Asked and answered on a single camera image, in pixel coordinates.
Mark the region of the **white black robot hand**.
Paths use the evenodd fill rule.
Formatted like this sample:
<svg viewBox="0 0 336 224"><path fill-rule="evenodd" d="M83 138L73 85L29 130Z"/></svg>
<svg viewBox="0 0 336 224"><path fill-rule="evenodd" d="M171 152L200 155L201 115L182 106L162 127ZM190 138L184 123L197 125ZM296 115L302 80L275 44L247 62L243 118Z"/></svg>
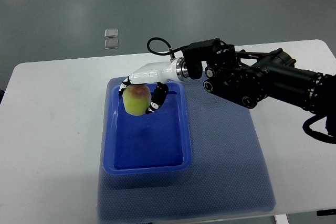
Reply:
<svg viewBox="0 0 336 224"><path fill-rule="evenodd" d="M122 81L119 96L122 97L124 90L130 85L148 86L151 92L151 102L145 114L150 114L163 105L168 95L167 83L169 81L186 82L189 79L184 60L181 58L172 62L149 63Z"/></svg>

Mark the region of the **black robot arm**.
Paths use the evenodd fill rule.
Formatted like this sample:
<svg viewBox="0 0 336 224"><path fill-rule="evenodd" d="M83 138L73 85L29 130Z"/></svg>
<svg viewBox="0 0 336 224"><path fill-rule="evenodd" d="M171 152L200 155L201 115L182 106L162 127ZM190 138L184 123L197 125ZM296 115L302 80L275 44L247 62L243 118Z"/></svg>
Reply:
<svg viewBox="0 0 336 224"><path fill-rule="evenodd" d="M236 51L218 38L194 42L182 54L191 79L207 76L207 92L248 109L266 97L295 105L313 114L302 126L307 135L335 143L335 76L295 68L281 48Z"/></svg>

